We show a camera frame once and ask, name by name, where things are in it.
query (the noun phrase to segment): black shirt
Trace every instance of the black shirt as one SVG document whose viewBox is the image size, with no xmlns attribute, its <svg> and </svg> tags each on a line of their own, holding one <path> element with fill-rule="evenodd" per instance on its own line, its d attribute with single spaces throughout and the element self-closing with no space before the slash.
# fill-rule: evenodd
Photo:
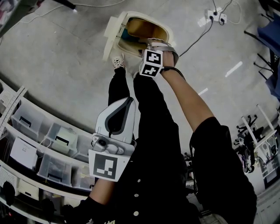
<svg viewBox="0 0 280 224">
<path fill-rule="evenodd" d="M 116 224 L 200 223 L 181 181 L 184 160 L 178 133 L 166 131 L 163 138 L 157 138 L 137 140 L 109 205 L 88 198 L 75 208 L 71 220 L 86 223 L 92 218 L 94 223 L 102 224 L 113 220 Z M 256 196 L 231 147 L 228 128 L 216 118 L 209 118 L 196 129 L 190 144 L 195 149 L 194 172 L 204 209 L 221 215 L 229 224 L 253 223 Z"/>
</svg>

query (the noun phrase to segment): concrete floor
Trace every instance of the concrete floor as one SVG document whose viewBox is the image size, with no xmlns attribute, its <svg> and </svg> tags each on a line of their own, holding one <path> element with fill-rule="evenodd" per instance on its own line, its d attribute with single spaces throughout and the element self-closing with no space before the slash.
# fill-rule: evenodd
<svg viewBox="0 0 280 224">
<path fill-rule="evenodd" d="M 73 0 L 73 3 L 106 5 L 117 1 Z M 224 0 L 215 2 L 217 7 L 226 3 Z M 208 88 L 201 97 L 218 120 L 229 126 L 232 138 L 241 117 L 253 111 L 258 103 L 270 118 L 276 115 L 278 107 L 278 101 L 270 95 L 264 79 L 253 66 L 256 54 L 263 52 L 266 55 L 267 50 L 243 34 L 257 16 L 259 4 L 255 0 L 241 0 L 240 4 L 240 24 L 213 24 L 210 32 L 177 64 L 197 92 Z M 58 5 L 46 0 L 35 13 L 22 21 L 29 21 Z M 93 131 L 98 114 L 107 106 L 108 87 L 113 76 L 111 62 L 102 61 L 106 44 L 103 34 L 109 18 L 119 16 L 122 11 L 150 15 L 173 30 L 176 49 L 181 53 L 205 29 L 198 24 L 205 9 L 213 8 L 210 0 L 127 0 L 106 8 L 77 6 L 77 13 L 61 7 L 29 24 L 19 23 L 4 35 L 0 46 L 0 72 L 16 85 L 27 87 L 40 105 L 55 111 L 68 122 Z M 238 6 L 230 5 L 225 13 L 230 20 L 238 21 Z M 240 61 L 243 65 L 225 77 Z M 134 96 L 130 75 L 127 75 L 127 81 Z M 182 151 L 188 151 L 192 131 L 172 89 L 162 77 L 156 81 L 179 125 Z M 137 111 L 136 137 L 139 117 Z"/>
</svg>

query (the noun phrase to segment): power outlet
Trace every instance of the power outlet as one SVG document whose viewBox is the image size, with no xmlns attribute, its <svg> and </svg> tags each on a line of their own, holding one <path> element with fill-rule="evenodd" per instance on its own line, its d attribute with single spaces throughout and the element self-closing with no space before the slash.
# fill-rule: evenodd
<svg viewBox="0 0 280 224">
<path fill-rule="evenodd" d="M 219 22 L 219 18 L 220 18 L 220 22 L 223 23 L 223 21 L 221 21 L 222 19 L 224 20 L 224 23 L 227 23 L 227 15 L 226 14 L 221 14 L 218 12 L 217 15 L 214 15 L 214 11 L 211 10 L 207 10 L 205 13 L 206 19 L 210 19 L 210 17 L 212 16 L 214 21 Z"/>
</svg>

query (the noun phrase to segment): black grip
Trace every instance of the black grip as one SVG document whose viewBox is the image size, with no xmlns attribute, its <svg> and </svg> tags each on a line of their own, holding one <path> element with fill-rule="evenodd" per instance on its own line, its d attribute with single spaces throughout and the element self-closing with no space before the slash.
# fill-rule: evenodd
<svg viewBox="0 0 280 224">
<path fill-rule="evenodd" d="M 27 123 L 29 125 L 29 127 L 31 127 L 31 122 L 28 121 L 27 119 L 25 119 L 24 117 L 21 116 L 21 118 L 19 119 L 19 121 L 23 120 L 25 123 Z"/>
<path fill-rule="evenodd" d="M 68 144 L 69 144 L 69 141 L 67 141 L 67 140 L 65 140 L 65 139 L 63 139 L 63 138 L 61 138 L 61 137 L 59 137 L 59 136 L 56 136 L 56 139 L 55 140 L 60 140 L 60 141 L 62 141 L 62 142 L 65 142 L 66 144 L 67 144 L 67 146 L 68 146 Z"/>
<path fill-rule="evenodd" d="M 55 179 L 58 179 L 58 180 L 60 180 L 60 182 L 62 182 L 62 178 L 60 178 L 60 177 L 57 177 L 57 176 L 55 176 L 55 175 L 52 175 L 52 174 L 48 174 L 48 177 L 53 177 L 53 178 L 55 178 Z"/>
</svg>

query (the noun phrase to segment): bracelet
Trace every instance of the bracelet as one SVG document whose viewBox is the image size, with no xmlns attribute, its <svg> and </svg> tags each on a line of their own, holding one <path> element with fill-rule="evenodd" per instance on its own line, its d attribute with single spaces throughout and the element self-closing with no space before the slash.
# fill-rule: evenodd
<svg viewBox="0 0 280 224">
<path fill-rule="evenodd" d="M 178 72 L 179 75 L 182 76 L 182 78 L 183 78 L 184 80 L 186 80 L 185 77 L 183 76 L 183 74 L 180 72 L 180 70 L 177 69 L 177 68 L 175 68 L 175 67 L 165 66 L 165 67 L 163 67 L 163 68 L 161 69 L 161 73 L 162 73 L 163 71 L 166 72 L 166 71 L 169 71 L 169 70 L 174 70 L 174 71 Z"/>
</svg>

